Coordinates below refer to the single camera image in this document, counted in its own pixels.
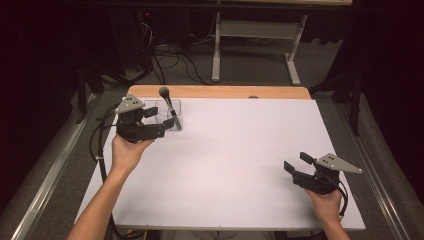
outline forearm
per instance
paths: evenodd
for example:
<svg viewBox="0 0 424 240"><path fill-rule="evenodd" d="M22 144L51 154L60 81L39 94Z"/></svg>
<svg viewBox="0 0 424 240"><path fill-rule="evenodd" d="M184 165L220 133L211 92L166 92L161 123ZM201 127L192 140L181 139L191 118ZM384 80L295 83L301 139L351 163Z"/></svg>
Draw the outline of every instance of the forearm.
<svg viewBox="0 0 424 240"><path fill-rule="evenodd" d="M110 173L75 223L68 239L103 239L126 174Z"/></svg>
<svg viewBox="0 0 424 240"><path fill-rule="evenodd" d="M349 236L338 221L321 222L328 240L349 240Z"/></svg>

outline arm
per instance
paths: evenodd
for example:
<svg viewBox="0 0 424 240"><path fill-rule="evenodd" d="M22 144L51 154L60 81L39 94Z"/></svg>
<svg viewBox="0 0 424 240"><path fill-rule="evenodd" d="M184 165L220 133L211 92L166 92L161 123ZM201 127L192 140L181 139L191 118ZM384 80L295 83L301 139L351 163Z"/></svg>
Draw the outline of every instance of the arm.
<svg viewBox="0 0 424 240"><path fill-rule="evenodd" d="M106 181L78 218L67 239L103 239L121 189L152 141L129 143L119 135L112 140L112 167Z"/></svg>
<svg viewBox="0 0 424 240"><path fill-rule="evenodd" d="M327 195L319 195L307 189L305 192L312 200L315 215L328 240L350 239L339 220L341 194L337 190Z"/></svg>

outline white table surface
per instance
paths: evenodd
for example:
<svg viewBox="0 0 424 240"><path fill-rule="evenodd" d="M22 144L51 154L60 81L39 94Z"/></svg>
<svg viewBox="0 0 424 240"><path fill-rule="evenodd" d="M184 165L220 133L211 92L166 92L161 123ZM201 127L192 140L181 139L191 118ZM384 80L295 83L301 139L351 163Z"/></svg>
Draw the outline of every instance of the white table surface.
<svg viewBox="0 0 424 240"><path fill-rule="evenodd" d="M300 152L316 158L335 153L314 100L179 99L183 131L167 131L144 152L114 208L118 226L320 229L309 197L283 168L288 161L313 174ZM112 128L104 147L107 169L115 132ZM346 230L365 229L343 173L340 179L349 193L342 224ZM101 183L97 166L78 216Z"/></svg>

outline gray carpet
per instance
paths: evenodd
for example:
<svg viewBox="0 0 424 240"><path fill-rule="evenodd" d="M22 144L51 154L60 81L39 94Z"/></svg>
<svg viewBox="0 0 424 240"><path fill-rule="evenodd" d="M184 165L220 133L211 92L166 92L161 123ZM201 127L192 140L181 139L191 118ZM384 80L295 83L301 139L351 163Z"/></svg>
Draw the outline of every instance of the gray carpet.
<svg viewBox="0 0 424 240"><path fill-rule="evenodd" d="M226 51L222 53L221 81L216 85L290 85L287 69L281 58L281 49L286 47L285 43L258 45L258 43L268 42L256 40L254 44L250 44L240 51L234 51L239 48L237 43L232 42L224 45L223 48ZM339 46L340 44L321 46L318 42L300 45L295 57L295 64L303 86L311 87L324 80ZM212 49L208 48L207 45L201 47L193 47L191 50L173 47L172 54L163 52L161 56L157 56L163 68L169 67L163 70L167 84L200 84L195 82L199 78L194 72L194 66L182 53L190 56L192 62L196 65L200 78L205 82L210 82ZM179 54L180 59L176 58L174 54ZM134 69L127 69L128 78L137 74ZM156 66L155 69L158 76L161 77L159 68ZM151 73L138 83L158 84L159 80L154 73ZM87 116L87 124L69 156L63 175L45 209L41 209L42 214L29 239L66 238L72 228L79 205L95 168L95 163L90 158L88 146L91 133L97 125L96 118L101 117L111 104L119 102L126 91L127 89L124 87L108 85L105 93L97 96L97 105L92 114ZM352 137L352 133L345 122L344 109L348 110L349 106L333 104L330 96L331 93L319 93L314 98L318 102L336 153L342 158L349 159L353 164L364 168L361 152L357 148L357 141L355 141L355 137ZM378 176L383 182L384 189L391 197L392 204L405 225L410 239L424 239L424 233L421 229L424 223L423 205L416 198L390 150L385 145L378 126L373 121L372 113L366 105L366 99L362 99L361 102L359 121L361 134L359 140L363 143L368 156L373 159L373 164L375 164ZM46 154L37 162L33 171L28 175L25 184L1 216L0 239L10 239L13 235L38 191L44 176L53 164L52 159L60 153L60 143L67 141L67 136L69 136L67 132L70 129L67 126L69 125L72 125L72 123L65 124L63 130L58 133L50 149L46 150ZM381 202L376 198L376 191L371 184L372 179L366 175L346 174L346 176L367 227L365 231L350 232L351 238L400 239L396 230L390 225L385 212L382 211Z"/></svg>

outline hand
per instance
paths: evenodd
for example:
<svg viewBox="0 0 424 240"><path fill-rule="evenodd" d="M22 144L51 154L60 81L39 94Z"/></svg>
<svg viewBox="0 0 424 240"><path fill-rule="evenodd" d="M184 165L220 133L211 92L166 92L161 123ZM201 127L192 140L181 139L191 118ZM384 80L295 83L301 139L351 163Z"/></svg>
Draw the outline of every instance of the hand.
<svg viewBox="0 0 424 240"><path fill-rule="evenodd" d="M112 140L111 172L119 172L128 176L138 165L144 150L152 144L152 140L130 143L116 135Z"/></svg>
<svg viewBox="0 0 424 240"><path fill-rule="evenodd" d="M340 222L339 210L342 195L335 190L327 195L320 195L308 189L305 192L312 200L315 215L322 225Z"/></svg>

